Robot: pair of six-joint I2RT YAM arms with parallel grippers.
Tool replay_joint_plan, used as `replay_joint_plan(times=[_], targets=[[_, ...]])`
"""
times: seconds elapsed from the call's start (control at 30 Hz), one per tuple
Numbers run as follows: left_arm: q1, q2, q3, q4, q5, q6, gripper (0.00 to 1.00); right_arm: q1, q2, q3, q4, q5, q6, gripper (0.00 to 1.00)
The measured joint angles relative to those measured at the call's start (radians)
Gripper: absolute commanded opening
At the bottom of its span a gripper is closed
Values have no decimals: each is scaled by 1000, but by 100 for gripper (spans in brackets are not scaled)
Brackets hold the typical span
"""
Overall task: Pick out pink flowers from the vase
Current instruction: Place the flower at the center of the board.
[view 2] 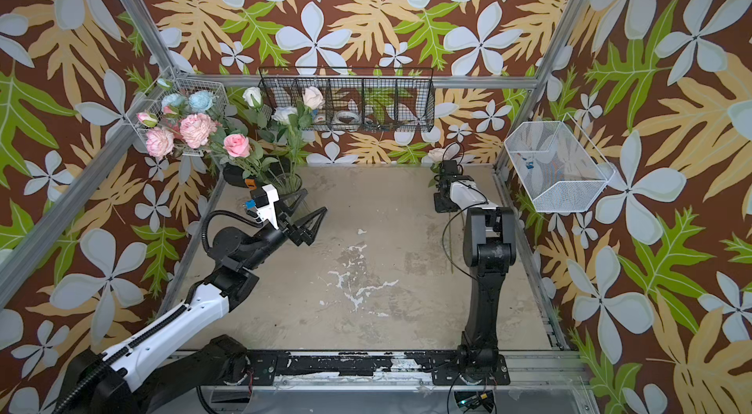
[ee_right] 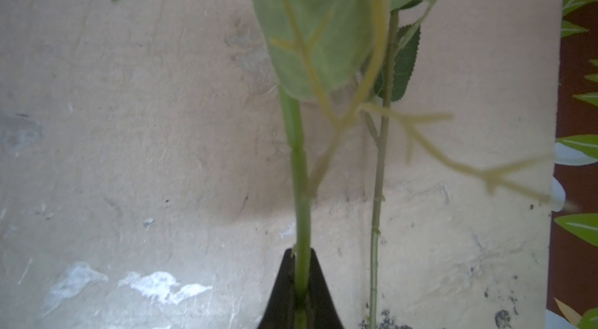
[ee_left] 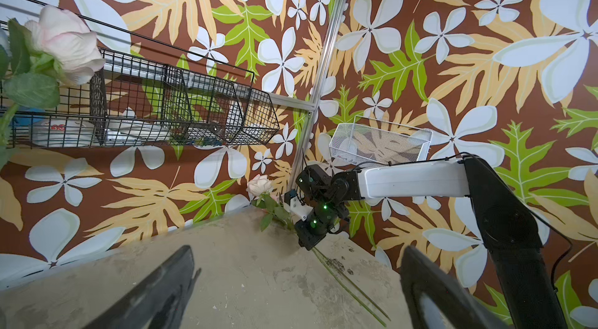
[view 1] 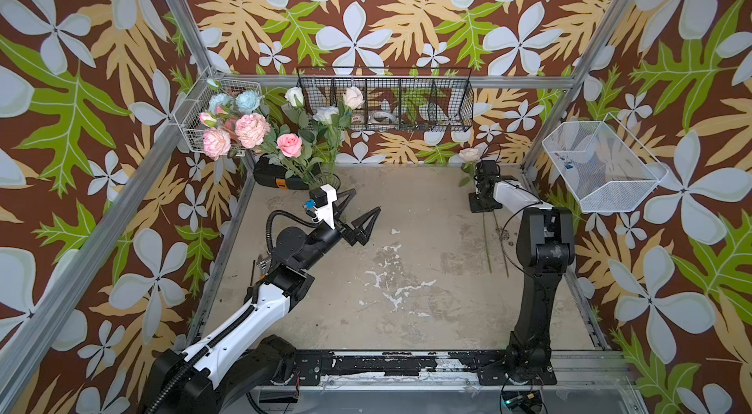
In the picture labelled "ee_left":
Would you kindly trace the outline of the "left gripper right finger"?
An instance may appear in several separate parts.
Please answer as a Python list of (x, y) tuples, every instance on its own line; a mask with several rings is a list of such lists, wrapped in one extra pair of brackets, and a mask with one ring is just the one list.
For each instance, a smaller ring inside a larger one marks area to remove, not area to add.
[(403, 252), (400, 277), (414, 328), (508, 327), (413, 246)]

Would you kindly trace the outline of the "pale pink rose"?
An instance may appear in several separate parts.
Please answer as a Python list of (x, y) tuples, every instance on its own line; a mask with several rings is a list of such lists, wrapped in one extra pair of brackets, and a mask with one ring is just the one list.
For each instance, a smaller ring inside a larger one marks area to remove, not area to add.
[(13, 154), (9, 125), (21, 108), (59, 105), (62, 86), (81, 86), (104, 66), (97, 35), (69, 10), (42, 8), (37, 21), (7, 22), (1, 31), (1, 96), (11, 104), (1, 116), (1, 165)]

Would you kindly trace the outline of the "cream rose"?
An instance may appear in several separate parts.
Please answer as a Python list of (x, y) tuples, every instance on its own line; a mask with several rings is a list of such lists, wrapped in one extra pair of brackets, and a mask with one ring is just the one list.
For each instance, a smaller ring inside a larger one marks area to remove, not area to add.
[[(280, 195), (273, 192), (273, 184), (267, 175), (257, 175), (251, 179), (248, 182), (248, 192), (251, 204), (258, 209), (262, 209), (265, 214), (259, 225), (261, 231), (266, 230), (272, 223), (277, 223), (297, 236), (297, 231), (294, 229), (295, 223), (291, 207), (283, 202)], [(387, 324), (390, 321), (389, 315), (350, 279), (349, 270), (342, 267), (340, 261), (327, 257), (317, 247), (313, 247), (311, 252), (339, 286), (378, 321), (381, 326), (387, 328)]]

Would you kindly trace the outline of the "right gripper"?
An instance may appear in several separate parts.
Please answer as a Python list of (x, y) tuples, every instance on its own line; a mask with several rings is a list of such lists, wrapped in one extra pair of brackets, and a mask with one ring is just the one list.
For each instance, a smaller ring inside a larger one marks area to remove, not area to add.
[(333, 234), (338, 220), (350, 220), (349, 201), (361, 199), (358, 171), (329, 175), (318, 165), (305, 167), (296, 179), (304, 197), (298, 200), (302, 214), (294, 224), (299, 245), (310, 251), (327, 234)]

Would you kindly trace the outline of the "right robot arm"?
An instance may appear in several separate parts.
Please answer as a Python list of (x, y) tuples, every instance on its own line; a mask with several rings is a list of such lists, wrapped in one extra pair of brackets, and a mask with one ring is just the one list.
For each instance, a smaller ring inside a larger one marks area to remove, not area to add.
[[(297, 178), (297, 190), (284, 200), (297, 216), (300, 245), (311, 250), (331, 234), (338, 219), (348, 219), (349, 201), (418, 196), (470, 201), (473, 221), (468, 227), (479, 231), (491, 256), (515, 327), (566, 327), (554, 270), (547, 269), (541, 255), (541, 218), (479, 156), (459, 153), (335, 175), (309, 166)], [(448, 276), (412, 246), (403, 253), (401, 286), (415, 328), (504, 327), (465, 290), (463, 272)]]

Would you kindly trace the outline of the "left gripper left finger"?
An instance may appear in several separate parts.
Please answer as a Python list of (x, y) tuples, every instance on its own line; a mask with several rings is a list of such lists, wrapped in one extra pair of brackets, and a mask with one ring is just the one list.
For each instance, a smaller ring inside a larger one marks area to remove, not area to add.
[(87, 328), (179, 328), (201, 270), (180, 247)]

